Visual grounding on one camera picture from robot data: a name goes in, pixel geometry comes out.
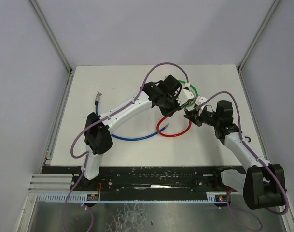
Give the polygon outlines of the red cable lock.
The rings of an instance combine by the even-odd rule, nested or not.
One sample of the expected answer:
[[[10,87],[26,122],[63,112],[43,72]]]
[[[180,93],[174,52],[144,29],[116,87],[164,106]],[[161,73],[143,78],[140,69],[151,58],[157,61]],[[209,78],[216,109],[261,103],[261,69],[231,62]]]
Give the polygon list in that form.
[[[178,109],[176,112],[174,112],[172,114],[172,116],[177,113],[177,115],[181,114],[180,112],[184,112],[184,109]],[[178,136],[182,136],[184,135],[185,133],[187,133],[190,128],[191,128],[191,125],[192,125],[192,122],[189,121],[188,119],[185,119],[184,117],[181,118],[181,117],[178,117],[177,118],[177,121],[176,123],[178,125],[181,125],[182,126],[182,130],[181,131],[178,131],[178,132],[174,132],[174,133],[165,133],[163,132],[168,126],[169,124],[165,125],[164,127],[160,128],[161,124],[167,119],[167,118],[171,118],[172,116],[163,116],[157,123],[156,125],[156,132],[163,136],[163,137],[167,137],[167,138],[174,138],[174,137],[178,137]]]

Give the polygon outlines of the green cable lock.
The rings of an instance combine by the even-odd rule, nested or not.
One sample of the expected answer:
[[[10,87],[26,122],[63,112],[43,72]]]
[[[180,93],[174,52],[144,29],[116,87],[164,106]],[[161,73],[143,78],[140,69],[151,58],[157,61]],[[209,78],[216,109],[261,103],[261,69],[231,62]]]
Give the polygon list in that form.
[[[181,83],[182,88],[188,88],[196,97],[198,97],[198,92],[192,84],[189,84],[183,80],[178,80],[178,81]]]

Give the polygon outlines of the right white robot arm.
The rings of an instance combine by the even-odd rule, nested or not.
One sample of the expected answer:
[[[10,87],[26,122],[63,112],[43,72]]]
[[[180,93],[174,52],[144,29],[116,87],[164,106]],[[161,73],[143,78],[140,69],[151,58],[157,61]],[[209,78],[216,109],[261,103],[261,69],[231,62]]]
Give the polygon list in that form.
[[[246,174],[234,169],[225,169],[212,179],[216,190],[231,187],[242,194],[251,209],[287,206],[284,169],[279,164],[271,164],[263,156],[258,156],[249,147],[240,128],[233,122],[233,106],[230,101],[218,101],[216,111],[205,107],[185,111],[185,118],[197,126],[207,124],[214,128],[217,139],[239,160]]]

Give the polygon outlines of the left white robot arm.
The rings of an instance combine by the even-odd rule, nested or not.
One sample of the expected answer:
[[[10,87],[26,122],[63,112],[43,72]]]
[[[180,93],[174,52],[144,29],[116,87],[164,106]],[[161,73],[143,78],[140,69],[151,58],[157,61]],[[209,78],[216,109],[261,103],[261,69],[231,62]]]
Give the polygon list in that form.
[[[164,80],[143,84],[136,95],[106,113],[99,116],[95,113],[88,115],[85,126],[88,127],[93,123],[96,125],[84,133],[84,142],[90,153],[82,167],[84,177],[81,185],[86,190],[94,190],[98,185],[96,177],[99,175],[102,155],[113,145],[113,132],[135,115],[155,106],[163,116],[173,116],[185,104],[185,99],[181,97],[182,87],[181,82],[169,75]]]

